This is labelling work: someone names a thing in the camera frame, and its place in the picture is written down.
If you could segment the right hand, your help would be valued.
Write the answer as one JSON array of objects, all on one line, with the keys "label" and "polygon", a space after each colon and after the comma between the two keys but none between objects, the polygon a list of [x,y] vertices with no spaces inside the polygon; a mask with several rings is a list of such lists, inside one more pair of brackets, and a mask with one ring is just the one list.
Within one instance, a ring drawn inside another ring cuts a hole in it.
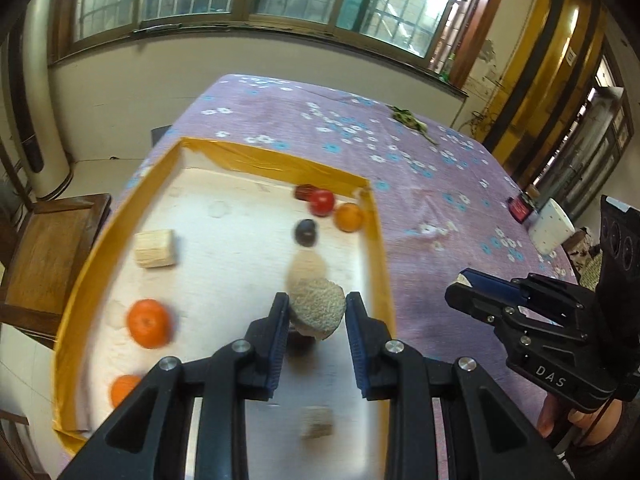
[{"label": "right hand", "polygon": [[583,445],[597,445],[605,441],[616,429],[623,415],[624,404],[621,400],[613,400],[605,408],[599,411],[585,414],[580,411],[570,410],[563,415],[561,402],[553,394],[548,393],[542,404],[538,420],[537,430],[544,437],[549,437],[558,419],[565,419],[582,432]]}]

